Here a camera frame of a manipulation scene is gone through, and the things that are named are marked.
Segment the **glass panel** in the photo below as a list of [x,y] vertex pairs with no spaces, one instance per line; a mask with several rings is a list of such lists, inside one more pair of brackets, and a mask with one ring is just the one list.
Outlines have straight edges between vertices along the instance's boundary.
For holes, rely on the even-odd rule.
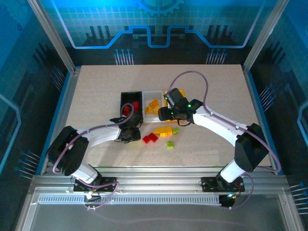
[[275,2],[42,1],[75,65],[243,64]]
[[307,8],[307,1],[289,2],[251,68],[290,185],[308,184]]
[[0,1],[0,29],[0,229],[14,230],[67,70],[27,1]]

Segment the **gear logo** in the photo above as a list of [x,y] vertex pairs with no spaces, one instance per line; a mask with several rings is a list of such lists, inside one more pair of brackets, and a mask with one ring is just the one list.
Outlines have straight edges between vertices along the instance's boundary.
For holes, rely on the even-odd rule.
[[144,10],[145,13],[149,13],[151,16],[157,15],[158,17],[173,13],[183,3],[184,0],[137,0],[140,10]]
[[27,0],[0,0],[0,5],[5,6],[13,19],[18,23],[23,23],[29,15]]

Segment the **beige table surface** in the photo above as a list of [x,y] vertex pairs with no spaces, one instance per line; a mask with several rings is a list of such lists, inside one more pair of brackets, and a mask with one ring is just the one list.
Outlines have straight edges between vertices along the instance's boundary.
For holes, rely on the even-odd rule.
[[[207,77],[206,104],[212,110],[241,123],[257,123],[240,65],[100,65],[82,66],[66,125],[90,128],[104,124],[119,117],[121,92],[164,90],[187,70]],[[183,88],[189,101],[203,99],[205,82],[197,74],[182,76],[174,86]],[[168,125],[178,127],[176,123],[143,124],[141,137]],[[174,149],[167,149],[167,141],[174,142]],[[93,166],[224,166],[233,157],[234,148],[222,137],[190,125],[156,143],[108,141],[93,147],[85,158]],[[270,165],[269,158],[261,165]]]

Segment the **ventilation grille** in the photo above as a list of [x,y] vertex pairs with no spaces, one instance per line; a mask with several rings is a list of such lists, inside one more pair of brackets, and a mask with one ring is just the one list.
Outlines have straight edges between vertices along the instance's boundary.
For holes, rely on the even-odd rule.
[[[86,202],[84,195],[41,195],[38,203],[41,204],[100,204],[109,195],[95,202]],[[220,205],[218,195],[114,195],[107,204],[113,205]]]

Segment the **green block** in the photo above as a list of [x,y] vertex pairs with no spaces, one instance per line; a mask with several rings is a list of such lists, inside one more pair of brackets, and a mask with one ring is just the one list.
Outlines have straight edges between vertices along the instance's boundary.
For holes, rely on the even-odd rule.
[[180,132],[180,129],[179,128],[174,128],[172,130],[173,134],[178,134]]
[[173,141],[167,141],[167,148],[169,149],[174,148]]

